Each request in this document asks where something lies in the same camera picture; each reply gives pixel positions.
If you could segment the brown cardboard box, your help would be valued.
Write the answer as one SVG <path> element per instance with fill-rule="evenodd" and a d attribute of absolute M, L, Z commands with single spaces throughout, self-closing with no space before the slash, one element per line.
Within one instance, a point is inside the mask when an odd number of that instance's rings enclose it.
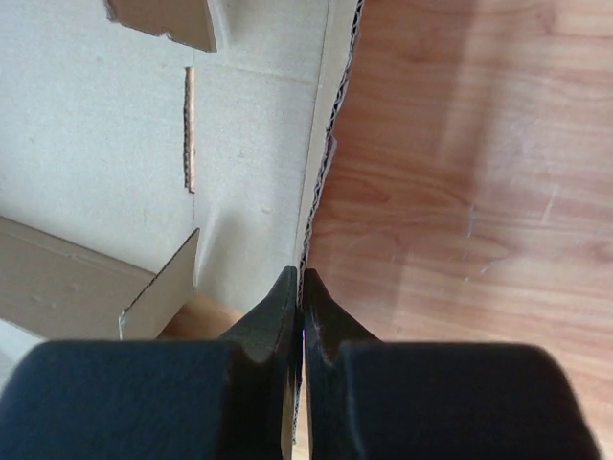
<path fill-rule="evenodd" d="M 1 5 L 1 397 L 49 341 L 211 340 L 297 271 L 359 1 Z"/>

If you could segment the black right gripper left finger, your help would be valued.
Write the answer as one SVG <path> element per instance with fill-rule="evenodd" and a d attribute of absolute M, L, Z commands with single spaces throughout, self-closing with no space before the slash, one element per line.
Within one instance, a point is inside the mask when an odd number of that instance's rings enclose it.
<path fill-rule="evenodd" d="M 211 340 L 49 341 L 1 397 L 5 459 L 288 459 L 297 271 Z"/>

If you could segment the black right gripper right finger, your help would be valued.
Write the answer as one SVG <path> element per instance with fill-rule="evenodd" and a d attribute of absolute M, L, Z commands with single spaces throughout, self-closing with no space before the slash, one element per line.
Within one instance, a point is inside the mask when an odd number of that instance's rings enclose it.
<path fill-rule="evenodd" d="M 534 345 L 386 342 L 304 275 L 314 459 L 596 459 L 553 357 Z"/>

